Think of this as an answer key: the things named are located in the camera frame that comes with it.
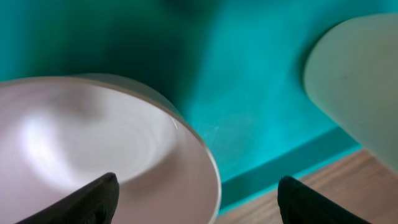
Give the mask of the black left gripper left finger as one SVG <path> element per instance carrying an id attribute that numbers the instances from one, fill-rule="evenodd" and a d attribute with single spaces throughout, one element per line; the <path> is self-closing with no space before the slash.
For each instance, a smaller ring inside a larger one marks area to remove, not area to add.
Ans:
<path id="1" fill-rule="evenodd" d="M 118 199 L 118 179 L 108 172 L 16 224 L 110 224 Z"/>

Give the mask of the pinkish small bowl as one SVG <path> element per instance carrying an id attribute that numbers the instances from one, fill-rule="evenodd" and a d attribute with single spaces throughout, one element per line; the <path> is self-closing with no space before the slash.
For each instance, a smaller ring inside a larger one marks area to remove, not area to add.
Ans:
<path id="1" fill-rule="evenodd" d="M 216 162 L 152 88 L 110 74 L 1 83 L 1 222 L 17 223 L 108 174 L 111 223 L 213 223 Z"/>

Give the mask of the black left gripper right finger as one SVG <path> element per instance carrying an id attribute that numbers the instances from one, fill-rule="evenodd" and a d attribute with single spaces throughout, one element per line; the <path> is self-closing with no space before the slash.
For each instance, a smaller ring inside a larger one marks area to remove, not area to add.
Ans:
<path id="1" fill-rule="evenodd" d="M 277 203 L 283 224 L 370 224 L 291 176 L 280 179 Z"/>

